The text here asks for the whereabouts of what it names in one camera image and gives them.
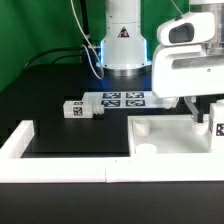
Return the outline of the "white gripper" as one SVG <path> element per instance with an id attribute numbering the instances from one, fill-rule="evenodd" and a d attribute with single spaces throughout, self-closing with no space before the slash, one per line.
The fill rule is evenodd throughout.
<path id="1" fill-rule="evenodd" d="M 152 91 L 158 98 L 185 97 L 195 123 L 203 122 L 192 97 L 224 94 L 224 56 L 207 55 L 201 44 L 164 47 L 153 55 Z"/>

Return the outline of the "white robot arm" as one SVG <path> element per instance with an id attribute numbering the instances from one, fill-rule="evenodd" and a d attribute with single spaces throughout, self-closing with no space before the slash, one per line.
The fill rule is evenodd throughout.
<path id="1" fill-rule="evenodd" d="M 224 94 L 224 0 L 189 0 L 189 11 L 157 29 L 159 45 L 147 59 L 140 0 L 106 0 L 106 35 L 98 65 L 113 76 L 152 67 L 152 92 L 167 101 L 182 97 L 195 122 L 193 98 Z"/>

